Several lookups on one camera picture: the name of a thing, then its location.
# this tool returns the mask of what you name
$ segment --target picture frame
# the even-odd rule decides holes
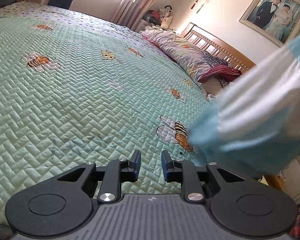
[[[300,0],[253,0],[239,22],[281,47],[300,31]]]

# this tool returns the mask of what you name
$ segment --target quilted bedspread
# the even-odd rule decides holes
[[[16,192],[135,149],[139,180],[122,192],[178,192],[161,151],[195,159],[186,128],[208,104],[178,64],[125,27],[25,2],[0,9],[0,223]]]

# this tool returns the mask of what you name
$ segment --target circular pad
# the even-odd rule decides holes
[[[264,238],[289,231],[298,213],[288,195],[256,181],[223,184],[210,211],[225,229],[240,236]]]
[[[60,212],[66,205],[66,200],[55,194],[43,194],[34,197],[29,202],[32,213],[42,216],[53,215]]]
[[[243,213],[251,216],[265,216],[270,214],[274,208],[271,199],[258,194],[246,195],[239,198],[237,205]]]

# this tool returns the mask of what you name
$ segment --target screw head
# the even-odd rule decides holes
[[[200,201],[203,199],[203,195],[200,193],[190,193],[187,198],[191,201]]]
[[[115,199],[115,195],[112,193],[103,193],[100,197],[99,197],[102,201],[113,201]]]

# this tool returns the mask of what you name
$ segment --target floral pillow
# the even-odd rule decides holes
[[[201,51],[202,54],[204,55],[207,63],[210,65],[210,67],[215,67],[219,65],[227,66],[232,68],[232,64],[230,62],[225,61],[224,59],[221,59],[216,56],[212,56],[209,52],[207,51]]]

